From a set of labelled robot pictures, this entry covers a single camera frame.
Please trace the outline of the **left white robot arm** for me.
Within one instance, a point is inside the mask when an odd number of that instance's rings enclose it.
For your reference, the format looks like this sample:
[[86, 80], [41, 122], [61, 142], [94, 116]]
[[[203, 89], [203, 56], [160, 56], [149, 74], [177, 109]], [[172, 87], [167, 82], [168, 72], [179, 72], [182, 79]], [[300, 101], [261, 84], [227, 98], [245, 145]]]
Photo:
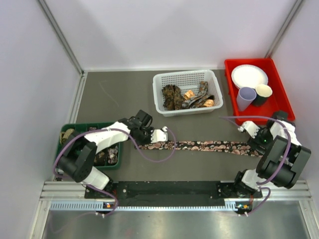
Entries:
[[72, 131], [64, 140], [53, 170], [59, 168], [76, 183], [90, 185], [101, 197], [109, 197], [113, 191], [113, 180], [94, 166], [96, 155], [128, 139], [137, 145], [154, 143], [156, 130], [151, 126], [152, 120], [149, 114], [140, 110], [134, 117], [120, 119], [91, 133]]

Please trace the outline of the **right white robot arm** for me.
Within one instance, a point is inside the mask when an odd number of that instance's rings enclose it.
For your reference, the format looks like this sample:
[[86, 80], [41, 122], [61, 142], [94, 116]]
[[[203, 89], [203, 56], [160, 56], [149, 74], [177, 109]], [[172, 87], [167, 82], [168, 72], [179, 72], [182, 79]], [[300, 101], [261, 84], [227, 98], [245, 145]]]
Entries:
[[232, 189], [238, 197], [251, 196], [267, 183], [292, 188], [311, 156], [311, 150], [297, 140], [295, 124], [288, 120], [287, 112], [277, 111], [266, 119], [264, 127], [251, 120], [238, 127], [250, 135], [248, 145], [262, 156], [256, 169], [237, 173]]

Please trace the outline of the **white plastic basket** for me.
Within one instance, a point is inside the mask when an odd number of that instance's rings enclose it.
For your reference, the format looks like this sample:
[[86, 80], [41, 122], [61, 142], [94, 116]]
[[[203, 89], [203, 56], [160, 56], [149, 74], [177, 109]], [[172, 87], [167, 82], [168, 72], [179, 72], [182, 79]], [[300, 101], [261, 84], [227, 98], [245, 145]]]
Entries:
[[[189, 90], [193, 91], [195, 94], [198, 94], [200, 82], [202, 81], [208, 83], [207, 93], [214, 96], [214, 105], [212, 107], [173, 111], [165, 109], [164, 96], [162, 93], [162, 89], [165, 86], [176, 85], [181, 89], [182, 95]], [[211, 70], [192, 70], [157, 74], [153, 77], [153, 93], [156, 110], [164, 117], [210, 113], [223, 106], [222, 92], [220, 90], [217, 78], [214, 72]]]

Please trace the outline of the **pink floral dark tie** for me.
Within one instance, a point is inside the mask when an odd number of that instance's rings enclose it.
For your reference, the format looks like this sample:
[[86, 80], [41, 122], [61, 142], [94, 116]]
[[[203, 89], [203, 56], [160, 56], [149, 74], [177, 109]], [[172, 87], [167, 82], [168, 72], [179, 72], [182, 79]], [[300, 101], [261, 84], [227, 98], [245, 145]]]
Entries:
[[206, 151], [223, 152], [236, 155], [262, 157], [263, 154], [254, 150], [248, 143], [237, 141], [167, 141], [151, 144], [139, 145], [143, 150], [187, 150], [187, 151]]

